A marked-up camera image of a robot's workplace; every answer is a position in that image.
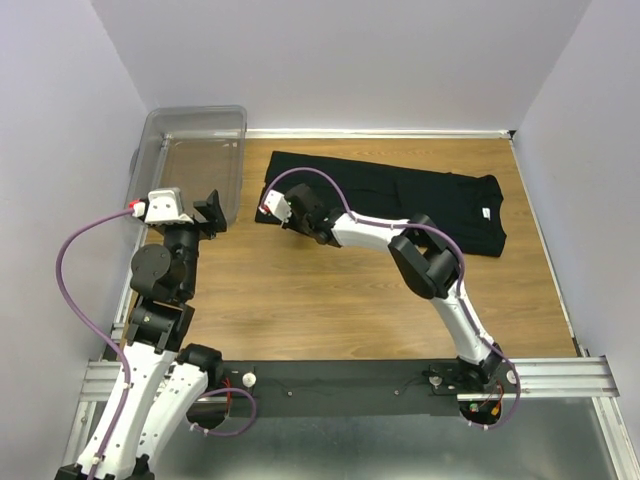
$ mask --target red wire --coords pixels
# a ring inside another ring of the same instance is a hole
[[[231,380],[229,377],[225,378],[222,383],[225,387],[231,388]],[[227,392],[227,415],[229,414],[229,409],[231,408],[231,392]]]

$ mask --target metal frame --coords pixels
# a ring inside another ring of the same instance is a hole
[[[605,357],[529,358],[516,359],[514,363],[520,373],[523,398],[592,398],[618,478],[640,478],[640,466],[616,401],[618,389]],[[119,369],[119,362],[89,363],[64,464],[75,461],[87,443],[98,405],[108,399]],[[458,395],[459,400],[482,398],[486,396]]]

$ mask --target cable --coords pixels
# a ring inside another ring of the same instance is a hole
[[[251,403],[251,416],[249,417],[249,420],[247,420],[247,423],[245,423],[242,427],[232,432],[216,432],[215,430],[202,428],[197,423],[192,423],[191,429],[198,430],[199,432],[204,433],[205,437],[207,435],[211,435],[213,437],[235,437],[237,435],[240,435],[241,433],[244,433],[251,425],[253,425],[253,422],[256,421],[256,416],[258,413],[258,404],[256,403],[256,399],[253,398],[251,394],[246,390],[242,390],[241,388],[233,388],[233,387],[219,388],[217,390],[212,390],[210,392],[203,393],[200,396],[200,398],[213,397],[214,395],[220,395],[222,393],[239,393],[249,399],[249,402]]]
[[[133,208],[129,208],[127,210],[123,210],[123,211],[114,213],[112,215],[109,215],[107,217],[101,218],[99,220],[96,220],[95,222],[90,223],[85,227],[82,227],[81,229],[72,233],[69,236],[69,238],[65,240],[65,242],[62,244],[62,247],[60,247],[60,251],[58,252],[58,257],[56,258],[56,281],[58,282],[58,288],[60,289],[60,293],[62,293],[62,298],[64,298],[64,300],[67,302],[67,305],[69,305],[69,308],[71,308],[73,313],[75,313],[78,316],[78,318],[82,321],[82,323],[84,323],[87,327],[89,327],[89,329],[93,333],[95,333],[102,340],[104,340],[106,344],[109,345],[109,347],[111,347],[111,349],[114,352],[116,352],[117,355],[120,356],[120,361],[122,362],[122,368],[124,370],[124,382],[126,385],[129,385],[131,383],[131,368],[129,367],[129,362],[127,361],[127,357],[124,355],[124,352],[122,351],[122,349],[120,349],[120,347],[113,340],[111,340],[107,335],[105,335],[102,332],[102,330],[100,330],[98,326],[95,323],[93,323],[84,314],[82,310],[80,310],[80,307],[78,307],[76,302],[73,301],[73,299],[71,298],[71,295],[69,294],[69,290],[67,289],[67,286],[64,283],[64,278],[62,277],[62,260],[64,259],[64,256],[67,252],[67,249],[69,248],[69,245],[71,245],[71,242],[73,242],[77,237],[82,235],[84,232],[91,230],[93,227],[97,227],[98,225],[106,223],[109,220],[113,220],[119,217],[125,217],[127,215],[131,215],[132,213],[133,213]],[[102,442],[100,442],[98,451],[95,453],[95,457],[100,459],[100,461],[102,460],[104,451],[106,450],[107,445],[109,444],[109,439],[111,438],[111,435],[113,434],[113,431],[115,430],[116,425],[118,424],[120,415],[122,415],[122,411],[124,410],[124,406],[127,403],[128,396],[129,396],[129,389],[124,388],[122,390],[122,395],[120,396],[120,401],[118,402],[118,406],[116,407],[116,411],[113,414],[111,423],[107,427],[104,437],[102,438]],[[91,469],[89,470],[89,474],[87,476],[87,480],[94,479],[96,475],[96,471],[98,470],[98,465],[99,463],[96,463],[91,466]]]
[[[290,170],[287,170],[285,172],[282,172],[275,179],[273,179],[273,181],[265,189],[264,195],[260,199],[260,205],[264,204],[264,202],[265,202],[265,200],[267,198],[267,195],[273,189],[273,187],[275,186],[276,183],[278,183],[284,177],[286,177],[288,175],[291,175],[292,173],[296,173],[296,172],[315,173],[315,174],[320,175],[321,177],[325,178],[331,184],[331,186],[335,189],[336,193],[340,197],[340,201],[342,202],[342,206],[344,207],[344,210],[347,213],[347,215],[349,215],[349,217],[351,217],[355,222],[362,223],[363,225],[369,225],[369,226],[372,226],[372,227],[417,228],[417,229],[420,229],[420,230],[424,230],[424,231],[426,231],[428,233],[432,233],[434,235],[437,235],[438,237],[440,237],[447,244],[449,249],[454,253],[456,259],[458,260],[460,273],[459,273],[459,276],[458,276],[458,281],[456,283],[456,297],[460,300],[460,305],[462,307],[462,310],[464,312],[465,317],[467,318],[467,321],[469,322],[469,325],[473,329],[473,331],[476,334],[476,336],[478,338],[480,338],[482,343],[487,348],[489,348],[492,352],[494,352],[496,355],[498,355],[507,364],[507,366],[511,369],[511,371],[513,372],[514,377],[515,377],[516,397],[515,397],[515,400],[513,402],[513,405],[509,409],[509,412],[507,412],[507,414],[502,419],[502,421],[500,421],[499,423],[496,423],[495,425],[482,425],[482,424],[478,424],[478,423],[474,423],[474,422],[469,422],[469,424],[477,426],[477,427],[482,428],[484,430],[492,430],[494,428],[498,428],[498,427],[504,425],[505,423],[507,423],[511,419],[511,417],[513,417],[513,414],[515,413],[518,405],[520,404],[520,396],[522,395],[522,388],[521,388],[521,383],[520,383],[520,375],[518,374],[518,371],[516,370],[516,366],[509,359],[509,357],[507,357],[502,351],[500,351],[498,348],[496,348],[493,345],[493,343],[489,342],[485,338],[485,336],[482,335],[482,333],[480,332],[480,329],[478,328],[476,323],[473,321],[473,316],[471,315],[469,307],[467,306],[466,302],[464,301],[464,299],[462,297],[462,281],[464,280],[464,276],[465,276],[465,273],[466,273],[466,264],[465,264],[465,261],[464,261],[464,254],[462,253],[462,250],[460,249],[458,244],[451,237],[449,237],[446,233],[444,233],[442,230],[439,230],[439,229],[434,228],[434,227],[430,227],[428,225],[420,225],[420,224],[417,224],[417,223],[402,223],[402,222],[400,222],[400,223],[396,223],[396,222],[376,222],[376,221],[372,221],[372,220],[366,220],[366,219],[358,218],[355,215],[355,213],[351,210],[351,207],[349,206],[349,202],[347,202],[347,198],[345,197],[344,192],[340,189],[340,187],[335,182],[335,180],[333,180],[329,175],[327,175],[326,173],[324,173],[321,170],[318,170],[317,168],[296,167],[296,168],[292,168]]]

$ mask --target black t-shirt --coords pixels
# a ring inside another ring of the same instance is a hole
[[[389,220],[409,219],[416,213],[431,217],[463,252],[499,257],[507,238],[500,223],[502,192],[493,175],[475,178],[376,163],[273,152],[266,185],[295,167],[312,167],[333,178],[351,209],[362,215]],[[320,175],[296,172],[275,186],[285,193],[306,183],[326,206],[340,207],[335,190]],[[280,223],[256,211],[256,222]]]

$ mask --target robotic arm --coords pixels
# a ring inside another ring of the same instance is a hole
[[[152,480],[150,471],[178,423],[208,387],[221,382],[220,352],[200,345],[180,351],[194,314],[186,302],[195,294],[199,242],[227,228],[217,192],[194,204],[204,222],[184,213],[178,189],[154,190],[131,207],[133,216],[164,236],[162,245],[145,245],[131,260],[131,288],[139,294],[123,349],[131,378],[125,382],[124,368],[120,370],[89,443],[74,465],[58,471],[56,480]],[[173,362],[177,365],[158,395]],[[123,389],[128,390],[124,407]],[[98,457],[105,437],[109,441]]]
[[[466,388],[477,389],[491,381],[502,359],[489,345],[498,347],[473,309],[464,282],[457,285],[460,267],[455,254],[440,237],[419,228],[435,228],[429,217],[416,215],[410,221],[392,222],[328,209],[305,184],[286,194],[271,190],[261,210],[278,218],[284,228],[293,224],[323,245],[391,253],[407,286],[431,301],[449,330],[460,362],[461,382]],[[427,245],[424,253],[418,250],[418,240]]]

